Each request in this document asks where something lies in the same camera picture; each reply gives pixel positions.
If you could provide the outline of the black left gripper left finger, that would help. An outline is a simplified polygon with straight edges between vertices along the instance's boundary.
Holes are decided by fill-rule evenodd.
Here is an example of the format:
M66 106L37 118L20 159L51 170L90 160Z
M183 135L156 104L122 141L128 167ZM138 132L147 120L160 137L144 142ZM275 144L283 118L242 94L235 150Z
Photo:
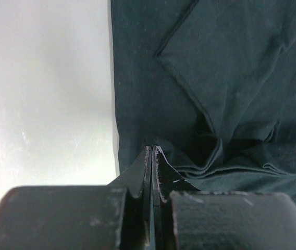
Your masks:
M145 249L150 147L108 185L18 186L0 201L0 249Z

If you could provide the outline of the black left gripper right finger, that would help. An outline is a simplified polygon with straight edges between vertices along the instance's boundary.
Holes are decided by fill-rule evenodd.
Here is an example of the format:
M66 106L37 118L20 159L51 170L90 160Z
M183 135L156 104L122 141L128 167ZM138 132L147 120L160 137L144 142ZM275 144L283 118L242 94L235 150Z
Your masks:
M296 205L283 193L203 192L154 146L156 249L296 249Z

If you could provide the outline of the black t-shirt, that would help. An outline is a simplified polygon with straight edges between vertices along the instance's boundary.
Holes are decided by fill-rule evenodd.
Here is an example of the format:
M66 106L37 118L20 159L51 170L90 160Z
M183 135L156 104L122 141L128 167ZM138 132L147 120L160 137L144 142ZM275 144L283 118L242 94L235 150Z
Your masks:
M111 1L119 169L296 203L296 1Z

